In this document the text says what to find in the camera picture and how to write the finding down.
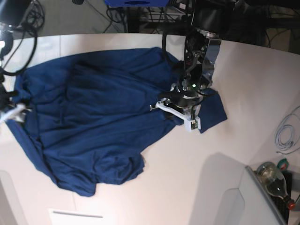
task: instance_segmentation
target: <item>red bottle cap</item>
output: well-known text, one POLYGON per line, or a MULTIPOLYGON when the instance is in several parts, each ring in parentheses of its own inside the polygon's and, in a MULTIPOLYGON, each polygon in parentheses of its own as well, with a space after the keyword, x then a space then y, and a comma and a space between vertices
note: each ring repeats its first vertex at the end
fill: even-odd
POLYGON ((296 207, 296 203, 294 201, 290 201, 286 206, 289 210, 293 210, 296 207))

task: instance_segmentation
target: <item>metal bracket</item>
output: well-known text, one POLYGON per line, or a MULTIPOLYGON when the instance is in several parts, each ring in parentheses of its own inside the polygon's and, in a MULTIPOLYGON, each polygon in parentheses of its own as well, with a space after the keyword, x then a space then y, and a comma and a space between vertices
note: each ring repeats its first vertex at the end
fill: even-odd
MULTIPOLYGON (((199 113, 200 107, 201 107, 200 105, 197 106, 196 112, 199 113)), ((156 108, 159 108, 165 112, 171 113, 171 114, 177 116, 178 118, 182 119, 184 121, 184 126, 188 132, 192 132, 195 129, 199 129, 199 130, 201 129, 201 119, 198 116, 196 116, 195 119, 193 120, 191 115, 184 115, 173 108, 165 106, 164 102, 157 102, 156 108)))
POLYGON ((202 75, 208 80, 212 81, 212 76, 215 71, 215 63, 220 52, 222 40, 210 39, 204 61, 202 63, 202 75))

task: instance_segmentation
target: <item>blue box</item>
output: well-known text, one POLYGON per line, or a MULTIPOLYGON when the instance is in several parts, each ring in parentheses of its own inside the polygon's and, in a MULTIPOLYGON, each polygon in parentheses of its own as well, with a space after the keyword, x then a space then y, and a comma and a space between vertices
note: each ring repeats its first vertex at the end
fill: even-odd
POLYGON ((174 0, 105 0, 105 2, 111 7, 166 7, 174 0))

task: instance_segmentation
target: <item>coiled white cable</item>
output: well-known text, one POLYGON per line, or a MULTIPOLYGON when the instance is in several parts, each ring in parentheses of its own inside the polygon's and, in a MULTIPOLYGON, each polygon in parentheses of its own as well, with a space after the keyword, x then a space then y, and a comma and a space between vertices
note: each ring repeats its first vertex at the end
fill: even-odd
POLYGON ((300 106, 298 106, 297 108, 295 108, 290 114, 288 114, 279 124, 277 131, 275 133, 275 145, 278 148, 279 151, 277 151, 276 153, 281 154, 281 155, 289 155, 292 154, 296 151, 298 151, 300 149, 300 147, 298 147, 297 149, 291 151, 291 152, 287 152, 289 150, 291 150, 300 140, 300 135, 299 137, 295 140, 295 128, 294 126, 290 125, 290 124, 286 124, 287 121, 291 118, 291 117, 295 117, 297 118, 299 124, 300 124, 300 116, 296 115, 295 112, 300 108, 300 106), (289 130, 290 136, 288 138, 288 140, 286 142, 282 142, 281 141, 281 135, 283 134, 284 131, 289 130))

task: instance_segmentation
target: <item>glass bottle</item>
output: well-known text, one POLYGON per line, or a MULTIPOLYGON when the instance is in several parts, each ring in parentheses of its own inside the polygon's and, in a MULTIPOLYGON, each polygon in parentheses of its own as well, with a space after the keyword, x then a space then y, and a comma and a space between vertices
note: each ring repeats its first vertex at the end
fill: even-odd
POLYGON ((296 203, 287 194, 285 177, 281 171, 272 162, 266 162, 260 165, 256 170, 262 185, 269 195, 281 198, 289 210, 293 210, 296 203))

